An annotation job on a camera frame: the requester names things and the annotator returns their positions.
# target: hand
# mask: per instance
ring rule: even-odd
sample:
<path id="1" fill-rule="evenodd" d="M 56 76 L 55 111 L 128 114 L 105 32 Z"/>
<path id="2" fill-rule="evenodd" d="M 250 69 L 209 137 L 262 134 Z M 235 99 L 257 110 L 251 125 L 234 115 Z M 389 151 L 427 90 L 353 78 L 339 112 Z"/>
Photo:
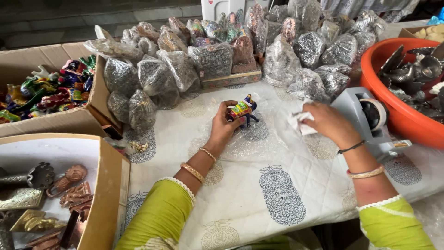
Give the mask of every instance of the hand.
<path id="1" fill-rule="evenodd" d="M 362 140 L 353 125 L 339 111 L 327 104 L 316 101 L 305 103 L 303 111 L 310 112 L 314 117 L 314 121 L 305 119 L 303 123 L 332 139 L 340 149 L 350 148 Z"/>
<path id="2" fill-rule="evenodd" d="M 211 126 L 211 135 L 204 148 L 209 150 L 215 157 L 222 153 L 225 146 L 233 136 L 234 131 L 245 121 L 245 117 L 228 122 L 226 115 L 231 110 L 228 106 L 234 106 L 237 101 L 223 101 L 219 106 L 217 114 L 213 118 L 213 125 Z"/>

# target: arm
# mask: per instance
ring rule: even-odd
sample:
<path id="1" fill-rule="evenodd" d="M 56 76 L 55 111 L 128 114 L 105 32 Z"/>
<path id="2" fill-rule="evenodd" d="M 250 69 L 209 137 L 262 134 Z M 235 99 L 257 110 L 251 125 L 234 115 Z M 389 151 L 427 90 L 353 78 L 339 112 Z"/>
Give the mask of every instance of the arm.
<path id="1" fill-rule="evenodd" d="M 304 123 L 332 139 L 340 149 L 348 149 L 363 139 L 336 109 L 317 102 L 304 104 L 303 109 L 314 117 L 314 121 L 304 120 Z M 372 171 L 380 166 L 365 145 L 343 155 L 351 173 Z M 398 194 L 384 173 L 353 179 L 353 184 L 361 230 L 372 244 L 397 250 L 435 249 L 415 218 L 412 207 Z"/>
<path id="2" fill-rule="evenodd" d="M 218 157 L 245 118 L 228 123 L 225 115 L 227 106 L 236 101 L 222 102 L 213 118 L 211 135 L 203 148 Z M 199 150 L 187 164 L 206 176 L 214 160 Z M 132 218 L 119 240 L 116 250 L 176 249 L 180 232 L 193 209 L 201 183 L 185 169 L 180 169 L 174 178 L 162 179 L 154 184 L 145 201 Z"/>

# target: lace trim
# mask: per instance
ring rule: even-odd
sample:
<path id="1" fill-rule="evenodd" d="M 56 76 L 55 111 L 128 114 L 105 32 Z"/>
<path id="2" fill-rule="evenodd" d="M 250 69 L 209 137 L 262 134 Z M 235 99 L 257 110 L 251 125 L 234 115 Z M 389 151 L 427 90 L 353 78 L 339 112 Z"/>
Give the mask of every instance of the lace trim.
<path id="1" fill-rule="evenodd" d="M 392 202 L 395 202 L 397 200 L 400 200 L 401 198 L 402 198 L 402 195 L 399 194 L 399 195 L 397 195 L 395 197 L 392 197 L 390 199 L 387 199 L 387 200 L 384 200 L 384 201 L 381 201 L 381 202 L 375 202 L 375 203 L 368 204 L 368 205 L 365 205 L 365 206 L 360 206 L 357 209 L 358 209 L 359 212 L 361 212 L 362 210 L 364 210 L 366 208 L 384 206 L 384 205 L 387 205 L 389 203 L 392 203 Z"/>
<path id="2" fill-rule="evenodd" d="M 174 181 L 174 182 L 176 182 L 177 184 L 179 184 L 180 186 L 182 186 L 183 189 L 185 189 L 185 191 L 188 192 L 188 195 L 190 196 L 190 198 L 191 198 L 191 202 L 193 203 L 193 206 L 194 206 L 194 204 L 196 203 L 196 197 L 195 197 L 194 194 L 191 192 L 191 190 L 190 190 L 185 184 L 183 184 L 183 182 L 181 182 L 180 180 L 178 180 L 178 179 L 176 179 L 176 178 L 173 178 L 173 177 L 164 177 L 164 178 L 159 179 L 158 181 L 163 181 L 163 180 Z"/>

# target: white tablecloth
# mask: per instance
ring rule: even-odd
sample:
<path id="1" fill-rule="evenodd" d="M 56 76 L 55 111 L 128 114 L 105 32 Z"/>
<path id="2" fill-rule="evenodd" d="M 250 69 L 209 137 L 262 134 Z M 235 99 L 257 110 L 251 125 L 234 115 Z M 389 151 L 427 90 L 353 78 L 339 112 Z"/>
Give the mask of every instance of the white tablecloth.
<path id="1" fill-rule="evenodd" d="M 353 184 L 347 167 L 339 164 L 337 147 L 318 134 L 299 136 L 286 118 L 301 110 L 302 101 L 260 81 L 205 91 L 173 110 L 158 111 L 154 128 L 140 138 L 149 141 L 148 150 L 130 156 L 127 223 L 153 184 L 173 176 L 205 143 L 219 103 L 247 94 L 258 103 L 253 114 L 260 121 L 236 134 L 208 173 L 179 249 L 210 250 L 223 242 L 240 246 L 357 216 Z M 131 130 L 125 137 L 137 140 Z M 444 151 L 414 145 L 405 153 L 385 164 L 402 195 L 416 201 L 444 190 Z"/>

